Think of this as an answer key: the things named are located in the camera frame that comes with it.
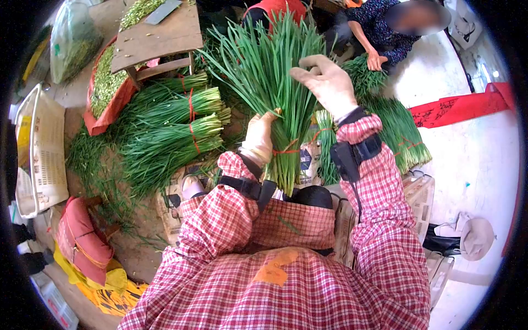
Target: red plaid sleeve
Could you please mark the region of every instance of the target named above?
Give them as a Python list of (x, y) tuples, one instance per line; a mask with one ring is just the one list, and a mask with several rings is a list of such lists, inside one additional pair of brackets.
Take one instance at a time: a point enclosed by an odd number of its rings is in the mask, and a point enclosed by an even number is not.
[[(355, 144), (381, 129), (381, 120), (372, 115), (341, 127), (337, 140)], [(394, 155), (385, 143), (378, 156), (360, 165), (360, 176), (355, 184), (362, 206), (361, 223), (351, 237), (356, 271), (386, 294), (385, 312), (393, 315), (386, 320), (388, 328), (392, 328), (391, 322), (396, 325), (415, 317), (418, 328), (427, 329), (430, 291), (426, 259), (413, 229), (412, 209), (405, 201)], [(340, 185), (357, 214), (351, 184), (341, 180)], [(398, 313), (401, 307), (410, 314)]]
[[(233, 152), (222, 154), (218, 166), (224, 175), (256, 180)], [(119, 329), (149, 328), (174, 298), (174, 293), (184, 290), (186, 281), (216, 257), (242, 249), (248, 243), (253, 220), (258, 215), (256, 201), (229, 186), (215, 187), (182, 224), (180, 247), (165, 249), (152, 284), (123, 318)]]

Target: gloved hand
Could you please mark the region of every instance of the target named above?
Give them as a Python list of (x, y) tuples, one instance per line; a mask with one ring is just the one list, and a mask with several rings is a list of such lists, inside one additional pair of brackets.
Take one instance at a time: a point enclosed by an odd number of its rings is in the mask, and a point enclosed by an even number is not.
[(271, 123), (277, 119), (271, 112), (264, 116), (255, 115), (248, 124), (246, 140), (242, 142), (239, 152), (252, 160), (259, 167), (271, 161), (273, 144), (271, 143)]
[(292, 68), (290, 76), (305, 85), (323, 107), (339, 122), (357, 108), (354, 87), (348, 74), (324, 55), (312, 55), (299, 61), (310, 72)]

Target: cleaver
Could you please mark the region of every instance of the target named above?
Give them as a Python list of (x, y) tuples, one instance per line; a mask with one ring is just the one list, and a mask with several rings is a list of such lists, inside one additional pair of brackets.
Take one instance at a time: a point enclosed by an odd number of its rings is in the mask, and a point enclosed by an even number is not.
[(155, 11), (153, 11), (144, 23), (156, 25), (161, 22), (165, 17), (172, 13), (176, 8), (178, 8), (182, 2), (180, 0), (167, 0), (164, 4), (159, 6)]

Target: orange stain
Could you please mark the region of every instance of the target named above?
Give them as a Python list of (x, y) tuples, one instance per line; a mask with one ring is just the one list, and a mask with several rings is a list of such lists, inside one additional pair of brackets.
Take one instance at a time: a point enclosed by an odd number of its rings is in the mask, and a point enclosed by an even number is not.
[(297, 250), (290, 248), (281, 250), (274, 259), (259, 269), (253, 278), (253, 282), (267, 282), (283, 287), (284, 282), (288, 279), (288, 274), (279, 267), (294, 262), (298, 257), (299, 252)]

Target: work glove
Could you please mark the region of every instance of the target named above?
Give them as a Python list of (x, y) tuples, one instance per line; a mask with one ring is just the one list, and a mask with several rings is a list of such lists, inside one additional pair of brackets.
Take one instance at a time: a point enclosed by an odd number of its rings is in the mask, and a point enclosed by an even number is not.
[(290, 76), (305, 85), (336, 122), (345, 119), (357, 108), (354, 87), (348, 74), (324, 55), (312, 55), (299, 60), (310, 72), (291, 68)]
[(239, 152), (252, 160), (259, 167), (271, 161), (273, 144), (271, 143), (271, 123), (277, 119), (272, 112), (264, 116), (255, 115), (248, 124), (246, 140), (242, 142)]

